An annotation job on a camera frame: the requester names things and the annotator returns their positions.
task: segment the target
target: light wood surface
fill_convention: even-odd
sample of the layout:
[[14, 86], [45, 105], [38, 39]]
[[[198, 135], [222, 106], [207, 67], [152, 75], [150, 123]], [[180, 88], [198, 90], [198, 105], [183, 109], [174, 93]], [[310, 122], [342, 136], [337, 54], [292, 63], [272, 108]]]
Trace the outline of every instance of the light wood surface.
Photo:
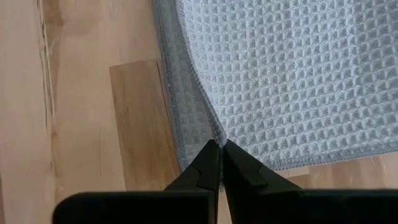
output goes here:
[[[71, 194], [161, 189], [179, 174], [159, 60], [151, 0], [0, 1], [0, 223], [50, 223]], [[280, 174], [308, 188], [394, 188], [397, 163]], [[224, 193], [218, 220], [230, 223]]]

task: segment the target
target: microfiber cloth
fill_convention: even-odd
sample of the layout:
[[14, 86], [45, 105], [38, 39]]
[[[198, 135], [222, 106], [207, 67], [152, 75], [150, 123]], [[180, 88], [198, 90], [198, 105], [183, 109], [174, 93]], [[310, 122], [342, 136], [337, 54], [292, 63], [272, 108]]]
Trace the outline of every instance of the microfiber cloth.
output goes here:
[[210, 138], [274, 170], [398, 151], [398, 0], [154, 0], [182, 168]]

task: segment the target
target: black object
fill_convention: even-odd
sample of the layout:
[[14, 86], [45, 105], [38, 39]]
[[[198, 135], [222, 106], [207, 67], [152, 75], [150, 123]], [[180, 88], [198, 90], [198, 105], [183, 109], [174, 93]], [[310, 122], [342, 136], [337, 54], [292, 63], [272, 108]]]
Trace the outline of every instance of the black object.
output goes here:
[[397, 223], [397, 190], [303, 190], [232, 141], [207, 142], [161, 192], [83, 193], [62, 201], [53, 223], [216, 223], [221, 155], [233, 223]]

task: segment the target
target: wood grain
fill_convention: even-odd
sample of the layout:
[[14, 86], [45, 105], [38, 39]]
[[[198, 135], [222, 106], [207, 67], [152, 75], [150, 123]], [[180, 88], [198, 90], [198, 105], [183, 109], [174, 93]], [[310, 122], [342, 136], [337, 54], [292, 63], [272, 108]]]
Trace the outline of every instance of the wood grain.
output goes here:
[[156, 60], [110, 68], [128, 190], [163, 190], [181, 170]]
[[49, 223], [52, 130], [40, 5], [0, 1], [0, 172], [6, 223]]
[[[0, 223], [50, 223], [76, 192], [161, 189], [178, 175], [156, 60], [151, 0], [0, 1]], [[397, 188], [397, 161], [281, 174], [308, 188]], [[230, 223], [222, 193], [218, 218]]]

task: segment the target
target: wooden floor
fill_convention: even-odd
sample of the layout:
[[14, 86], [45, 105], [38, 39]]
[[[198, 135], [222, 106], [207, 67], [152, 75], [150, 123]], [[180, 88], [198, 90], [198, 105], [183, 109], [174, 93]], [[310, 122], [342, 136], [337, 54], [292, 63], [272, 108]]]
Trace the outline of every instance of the wooden floor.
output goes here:
[[[151, 0], [0, 1], [0, 223], [50, 223], [83, 191], [161, 190], [181, 170]], [[280, 172], [398, 187], [398, 154]], [[220, 223], [230, 222], [225, 194]]]

